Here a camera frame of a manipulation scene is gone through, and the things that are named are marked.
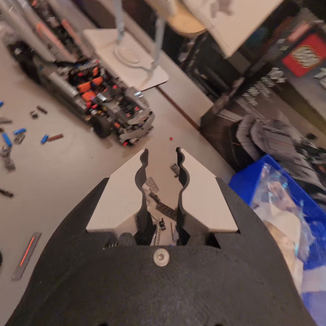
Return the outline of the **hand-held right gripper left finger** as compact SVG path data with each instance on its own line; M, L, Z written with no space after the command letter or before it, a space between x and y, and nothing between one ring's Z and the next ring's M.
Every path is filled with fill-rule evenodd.
M130 233L138 245L152 243L157 227L143 189L148 154L148 149L140 150L111 174L86 226L87 232L110 232L117 239Z

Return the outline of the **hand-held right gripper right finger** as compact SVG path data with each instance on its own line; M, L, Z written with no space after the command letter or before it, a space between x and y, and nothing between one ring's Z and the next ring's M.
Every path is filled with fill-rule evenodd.
M239 228L222 193L217 177L177 147L179 182L182 189L178 197L178 243L186 245L199 235L203 242L215 233L236 233Z

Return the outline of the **pile of dark lego pieces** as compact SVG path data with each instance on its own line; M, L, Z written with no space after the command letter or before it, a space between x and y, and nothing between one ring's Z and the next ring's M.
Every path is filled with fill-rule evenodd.
M164 204L158 196L158 186L152 177L143 185L146 195L147 209L156 226L152 246L175 246L179 240L176 230L177 209Z

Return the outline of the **grey lego tile orange stripe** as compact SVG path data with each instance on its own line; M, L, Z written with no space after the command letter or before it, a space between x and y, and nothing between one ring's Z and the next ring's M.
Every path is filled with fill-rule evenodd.
M15 271L12 275L11 281L18 281L22 278L22 275L30 261L30 258L35 250L35 247L41 237L41 232L34 232L28 241L25 250L22 253L22 256L15 268Z

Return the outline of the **grey lego car model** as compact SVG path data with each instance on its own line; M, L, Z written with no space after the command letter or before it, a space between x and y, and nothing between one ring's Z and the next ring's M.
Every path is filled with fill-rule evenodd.
M115 131L136 145L155 115L143 93L107 69L87 30L97 27L73 1L0 1L3 43L35 83L91 125L100 138Z

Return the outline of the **group of small lego connectors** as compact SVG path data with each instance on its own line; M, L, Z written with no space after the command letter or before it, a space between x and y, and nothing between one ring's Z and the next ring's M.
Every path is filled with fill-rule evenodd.
M38 112L41 112L43 114L48 114L48 111L41 107L41 106L37 106L36 110ZM39 114L37 113L37 111L31 111L30 112L30 116L32 119L37 119L39 117ZM1 124L9 124L12 123L11 120L6 120L6 119L1 119ZM1 138L4 142L4 145L1 146L0 148L0 157L1 160L4 163L4 167L8 172L12 172L16 169L16 166L14 164L14 161L11 158L11 151L13 148L13 144L21 144L22 141L25 139L26 137L26 133L27 133L27 129L26 128L20 128L17 130L14 130L12 132L12 135L14 136L13 141L11 140L9 134L3 129L1 128ZM43 138L40 141L41 145L44 145L47 141L50 140L50 136L48 134L46 134L45 136L43 136Z

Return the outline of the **black lego set box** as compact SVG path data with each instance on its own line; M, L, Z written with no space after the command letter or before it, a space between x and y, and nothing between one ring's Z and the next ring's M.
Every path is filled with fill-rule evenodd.
M181 63L214 102L199 130L236 171L269 154L313 199L325 201L325 116L313 122L312 95L325 100L325 31L300 1L282 3L226 58L210 32Z

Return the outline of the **blue plastic bin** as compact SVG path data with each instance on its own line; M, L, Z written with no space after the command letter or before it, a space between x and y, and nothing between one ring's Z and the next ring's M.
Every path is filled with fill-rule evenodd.
M255 191L259 185L262 168L265 163L274 167L287 179L291 198L297 205L299 205L300 201L304 201L304 220L308 222L309 225L313 222L320 222L321 226L326 230L325 209L321 208L312 197L309 196L307 192L269 155L264 156L262 159L236 173L229 183L230 187L251 207ZM307 303L304 302L304 304L316 324L325 325L326 308L317 310L313 308L311 310L308 308Z

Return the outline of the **heap of clear plastic bags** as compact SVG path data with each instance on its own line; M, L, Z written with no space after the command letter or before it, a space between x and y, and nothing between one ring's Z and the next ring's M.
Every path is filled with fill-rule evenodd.
M304 220L304 201L291 198L287 179L265 163L251 208L269 230L309 309L325 308L325 228Z

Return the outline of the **white metal book stand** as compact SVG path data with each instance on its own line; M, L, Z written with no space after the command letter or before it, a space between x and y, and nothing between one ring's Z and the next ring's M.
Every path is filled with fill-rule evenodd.
M85 29L84 36L103 63L112 68L128 87L134 86L139 91L159 86L169 80L169 75L160 65L166 24L183 37L196 38L208 31L183 1L145 1L157 15L154 50L149 55L145 46L135 38L136 27L127 26L123 2L99 2L112 12L116 28ZM220 25L218 29L208 32L222 50L223 57L229 58L261 24L250 29L247 20L247 24L230 24L227 28Z

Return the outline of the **open instruction booklet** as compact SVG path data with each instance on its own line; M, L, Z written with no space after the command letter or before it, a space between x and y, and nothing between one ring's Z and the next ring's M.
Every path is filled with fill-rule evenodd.
M208 30L247 24L257 27L283 1L280 0L185 0L187 9Z

